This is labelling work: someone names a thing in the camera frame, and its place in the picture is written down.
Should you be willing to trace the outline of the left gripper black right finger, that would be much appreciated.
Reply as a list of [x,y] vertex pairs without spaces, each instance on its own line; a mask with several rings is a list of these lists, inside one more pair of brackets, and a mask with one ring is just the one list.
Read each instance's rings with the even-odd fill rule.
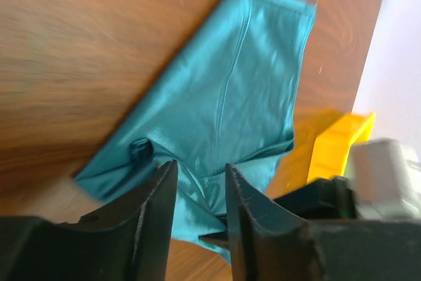
[[234,280],[419,280],[417,220],[305,220],[226,165]]

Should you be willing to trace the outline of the teal cloth napkin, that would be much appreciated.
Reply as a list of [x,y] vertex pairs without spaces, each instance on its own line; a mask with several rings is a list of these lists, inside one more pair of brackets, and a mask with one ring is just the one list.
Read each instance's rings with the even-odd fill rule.
[[225,167],[259,191],[294,146],[293,113],[316,5],[306,0],[221,0],[104,146],[76,175],[108,203],[178,162],[172,237],[230,259],[201,237],[226,229]]

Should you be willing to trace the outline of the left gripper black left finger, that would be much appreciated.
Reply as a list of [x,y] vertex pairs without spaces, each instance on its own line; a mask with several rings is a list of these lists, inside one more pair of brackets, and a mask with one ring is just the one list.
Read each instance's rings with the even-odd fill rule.
[[2,280],[164,280],[178,164],[77,223],[1,217]]

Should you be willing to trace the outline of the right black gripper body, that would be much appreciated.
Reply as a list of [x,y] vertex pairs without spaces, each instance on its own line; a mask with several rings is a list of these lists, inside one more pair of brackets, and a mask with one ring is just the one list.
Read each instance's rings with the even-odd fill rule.
[[307,220],[356,219],[353,190],[341,176],[319,178],[302,188],[274,199],[289,212]]

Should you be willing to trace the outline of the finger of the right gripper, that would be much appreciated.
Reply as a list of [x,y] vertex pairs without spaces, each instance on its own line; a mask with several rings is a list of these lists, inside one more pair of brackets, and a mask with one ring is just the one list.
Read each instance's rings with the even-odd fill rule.
[[202,242],[206,242],[206,243],[221,247],[222,249],[225,249],[228,251],[230,250],[227,231],[202,235],[202,236],[199,236],[199,239]]

